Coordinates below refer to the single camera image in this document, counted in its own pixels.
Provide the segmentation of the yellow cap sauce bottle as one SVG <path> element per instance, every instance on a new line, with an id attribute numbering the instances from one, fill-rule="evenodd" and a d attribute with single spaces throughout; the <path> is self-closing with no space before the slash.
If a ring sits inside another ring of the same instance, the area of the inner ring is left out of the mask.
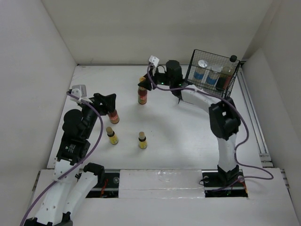
<path id="1" fill-rule="evenodd" d="M 147 89 L 138 86 L 138 103 L 143 105 L 147 103 Z"/>

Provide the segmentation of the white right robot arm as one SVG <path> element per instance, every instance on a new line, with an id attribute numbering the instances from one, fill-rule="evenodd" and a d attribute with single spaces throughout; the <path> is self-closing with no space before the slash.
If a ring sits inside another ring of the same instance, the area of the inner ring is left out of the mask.
<path id="1" fill-rule="evenodd" d="M 150 56 L 147 73 L 139 86 L 171 92 L 180 101 L 191 103 L 209 115 L 210 129 L 218 141 L 219 161 L 217 165 L 217 184 L 215 191 L 225 190 L 239 181 L 236 137 L 239 126 L 244 122 L 233 100 L 204 92 L 194 85 L 187 84 L 182 78 L 182 68 L 178 61 L 168 61 L 166 71 L 158 71 L 159 59 Z"/>

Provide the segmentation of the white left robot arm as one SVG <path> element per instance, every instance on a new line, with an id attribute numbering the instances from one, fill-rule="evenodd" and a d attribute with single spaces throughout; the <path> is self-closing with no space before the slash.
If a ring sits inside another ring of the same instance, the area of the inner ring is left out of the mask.
<path id="1" fill-rule="evenodd" d="M 97 120 L 116 109 L 116 94 L 93 97 L 66 93 L 80 109 L 71 109 L 63 117 L 63 136 L 56 155 L 53 181 L 33 201 L 25 213 L 22 226 L 71 226 L 79 206 L 96 186 L 104 184 L 102 165 L 88 163 L 80 173 L 80 165 L 93 153 L 89 137 Z"/>

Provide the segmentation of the dark soy sauce bottle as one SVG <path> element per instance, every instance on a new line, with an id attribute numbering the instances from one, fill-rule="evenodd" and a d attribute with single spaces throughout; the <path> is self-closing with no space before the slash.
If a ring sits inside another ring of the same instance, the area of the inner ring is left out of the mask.
<path id="1" fill-rule="evenodd" d="M 222 92 L 223 90 L 227 89 L 228 84 L 230 83 L 230 80 L 236 69 L 236 60 L 237 56 L 232 55 L 229 59 L 229 62 L 222 68 L 220 77 L 215 86 L 217 91 Z"/>

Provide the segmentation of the red sauce bottle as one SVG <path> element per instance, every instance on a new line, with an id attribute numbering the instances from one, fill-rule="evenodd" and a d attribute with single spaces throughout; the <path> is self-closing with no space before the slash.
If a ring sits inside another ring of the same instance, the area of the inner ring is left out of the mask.
<path id="1" fill-rule="evenodd" d="M 119 115 L 116 109 L 113 112 L 109 112 L 108 117 L 112 124 L 117 124 L 119 122 Z"/>

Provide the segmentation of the small yellow bottle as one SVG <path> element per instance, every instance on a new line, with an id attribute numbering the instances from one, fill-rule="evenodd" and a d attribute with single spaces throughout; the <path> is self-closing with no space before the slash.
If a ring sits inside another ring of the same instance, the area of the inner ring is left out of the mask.
<path id="1" fill-rule="evenodd" d="M 145 149 L 147 148 L 147 141 L 146 141 L 146 136 L 145 136 L 145 133 L 144 132 L 139 132 L 138 134 L 138 140 L 139 140 L 139 147 L 141 149 Z"/>
<path id="2" fill-rule="evenodd" d="M 112 145 L 116 145 L 119 142 L 119 139 L 111 127 L 106 128 L 106 133 L 109 138 L 109 141 Z"/>

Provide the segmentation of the white shaker blue label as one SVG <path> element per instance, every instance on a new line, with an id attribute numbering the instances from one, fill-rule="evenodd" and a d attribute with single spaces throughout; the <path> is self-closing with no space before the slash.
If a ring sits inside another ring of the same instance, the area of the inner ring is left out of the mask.
<path id="1" fill-rule="evenodd" d="M 205 75 L 207 68 L 208 68 L 208 62 L 206 60 L 199 60 L 193 78 L 201 81 Z"/>

